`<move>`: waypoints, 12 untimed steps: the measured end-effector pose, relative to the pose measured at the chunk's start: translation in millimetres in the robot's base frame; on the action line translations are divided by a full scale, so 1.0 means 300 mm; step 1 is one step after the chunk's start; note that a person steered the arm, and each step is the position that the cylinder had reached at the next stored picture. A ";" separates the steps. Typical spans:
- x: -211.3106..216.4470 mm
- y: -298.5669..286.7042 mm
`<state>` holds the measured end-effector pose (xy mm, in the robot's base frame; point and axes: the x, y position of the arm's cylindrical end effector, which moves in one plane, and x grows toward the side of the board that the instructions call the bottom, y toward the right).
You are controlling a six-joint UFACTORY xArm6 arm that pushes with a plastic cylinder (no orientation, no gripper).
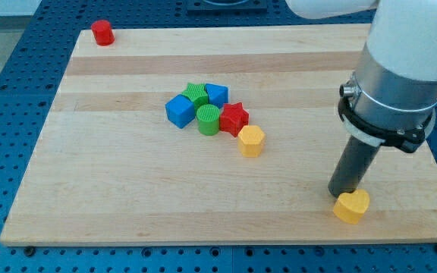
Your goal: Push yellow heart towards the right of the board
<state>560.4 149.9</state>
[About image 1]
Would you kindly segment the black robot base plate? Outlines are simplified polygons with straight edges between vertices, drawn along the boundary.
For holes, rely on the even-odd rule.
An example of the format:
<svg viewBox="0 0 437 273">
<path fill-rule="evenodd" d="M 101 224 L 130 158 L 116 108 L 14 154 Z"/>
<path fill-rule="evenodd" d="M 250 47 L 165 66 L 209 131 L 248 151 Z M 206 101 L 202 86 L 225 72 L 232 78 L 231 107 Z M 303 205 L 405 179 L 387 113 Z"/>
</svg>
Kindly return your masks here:
<svg viewBox="0 0 437 273">
<path fill-rule="evenodd" d="M 186 0 L 188 13 L 266 11 L 266 0 Z"/>
</svg>

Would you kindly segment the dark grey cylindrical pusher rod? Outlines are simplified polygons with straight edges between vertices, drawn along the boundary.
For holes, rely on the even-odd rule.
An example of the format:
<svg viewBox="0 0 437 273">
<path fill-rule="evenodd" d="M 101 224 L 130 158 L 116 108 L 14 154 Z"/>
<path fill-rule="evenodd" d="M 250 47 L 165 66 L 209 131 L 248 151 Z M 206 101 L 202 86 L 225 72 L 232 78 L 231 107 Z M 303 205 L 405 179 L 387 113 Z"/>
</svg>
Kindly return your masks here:
<svg viewBox="0 0 437 273">
<path fill-rule="evenodd" d="M 350 136 L 329 181 L 329 192 L 334 197 L 354 192 L 379 149 Z"/>
</svg>

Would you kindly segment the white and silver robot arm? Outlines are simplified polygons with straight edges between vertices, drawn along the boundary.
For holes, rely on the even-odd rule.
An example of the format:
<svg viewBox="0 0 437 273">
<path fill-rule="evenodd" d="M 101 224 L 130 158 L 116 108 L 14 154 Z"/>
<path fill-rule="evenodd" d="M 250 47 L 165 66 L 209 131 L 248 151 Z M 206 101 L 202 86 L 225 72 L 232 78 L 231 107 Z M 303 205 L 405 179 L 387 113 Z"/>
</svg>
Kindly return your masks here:
<svg viewBox="0 0 437 273">
<path fill-rule="evenodd" d="M 435 125 L 437 0 L 288 0 L 306 19 L 373 9 L 358 65 L 340 85 L 338 115 L 351 137 L 329 181 L 333 196 L 354 192 L 379 148 L 415 152 Z"/>
</svg>

